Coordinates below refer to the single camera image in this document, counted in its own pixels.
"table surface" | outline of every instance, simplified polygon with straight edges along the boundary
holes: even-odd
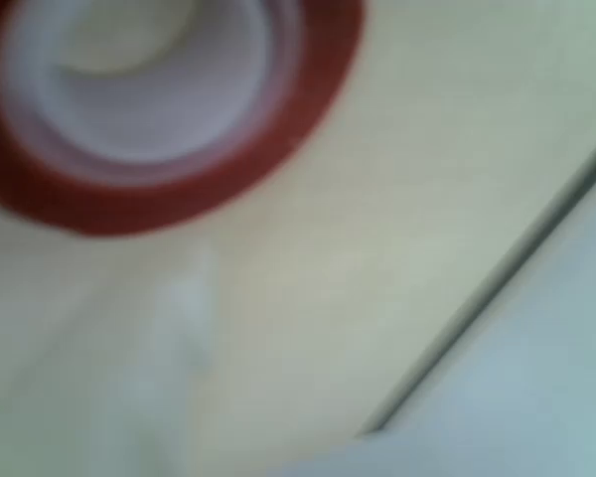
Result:
[[[387,433],[282,475],[596,477],[596,185]]]
[[[198,475],[363,431],[596,150],[596,0],[369,2],[334,110],[202,223],[222,261]]]

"tape roll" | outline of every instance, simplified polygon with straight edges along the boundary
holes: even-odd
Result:
[[[261,1],[273,35],[271,66],[244,113],[189,154],[133,164],[75,146],[5,86],[5,43],[23,2],[0,0],[0,205],[86,235],[135,234],[211,210],[286,161],[344,83],[364,2]]]

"white surface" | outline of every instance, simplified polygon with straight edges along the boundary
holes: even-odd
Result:
[[[596,148],[596,0],[376,0],[349,83],[213,215],[197,475],[349,441]]]
[[[204,2],[195,28],[169,55],[110,76],[82,75],[56,63],[58,43],[84,4],[20,2],[0,45],[0,89],[6,96],[0,105],[16,137],[39,156],[57,156],[58,146],[47,144],[48,134],[31,131],[30,114],[9,111],[10,101],[36,111],[78,151],[133,165],[203,150],[261,94],[273,40],[259,0]]]
[[[213,267],[199,239],[0,218],[0,476],[189,476]]]
[[[596,188],[390,435],[283,475],[596,477]]]

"white cardboard core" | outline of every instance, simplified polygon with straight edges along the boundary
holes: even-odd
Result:
[[[119,164],[163,163],[219,139],[260,93],[273,43],[260,1],[201,2],[162,59],[112,76],[58,64],[58,43],[92,1],[21,2],[1,52],[29,105],[79,149]]]

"red tape roll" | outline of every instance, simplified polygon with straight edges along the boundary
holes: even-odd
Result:
[[[0,32],[17,3],[0,0]],[[298,3],[305,36],[290,93],[255,136],[216,167],[157,185],[97,184],[36,158],[16,141],[0,115],[0,205],[50,226],[116,236],[189,220],[253,186],[318,125],[344,82],[362,33],[362,0]]]

